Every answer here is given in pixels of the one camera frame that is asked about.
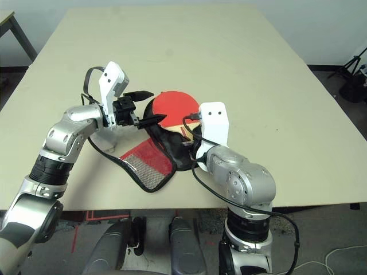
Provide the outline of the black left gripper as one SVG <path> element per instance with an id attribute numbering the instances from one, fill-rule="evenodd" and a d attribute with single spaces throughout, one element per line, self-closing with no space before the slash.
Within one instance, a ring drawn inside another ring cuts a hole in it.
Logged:
<path id="1" fill-rule="evenodd" d="M 116 125 L 134 125 L 137 129 L 144 129 L 161 122 L 167 115 L 156 114 L 144 119 L 138 119 L 134 113 L 136 109 L 134 104 L 135 101 L 143 101 L 153 95 L 154 94 L 149 91 L 134 91 L 124 93 L 124 96 L 118 97 L 118 99 L 112 103 Z"/>

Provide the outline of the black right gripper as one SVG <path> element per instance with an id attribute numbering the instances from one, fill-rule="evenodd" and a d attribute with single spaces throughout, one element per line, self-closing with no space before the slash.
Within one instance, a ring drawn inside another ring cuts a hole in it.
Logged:
<path id="1" fill-rule="evenodd" d="M 182 147 L 191 152 L 197 152 L 201 146 L 201 135 L 189 135 L 182 138 Z"/>

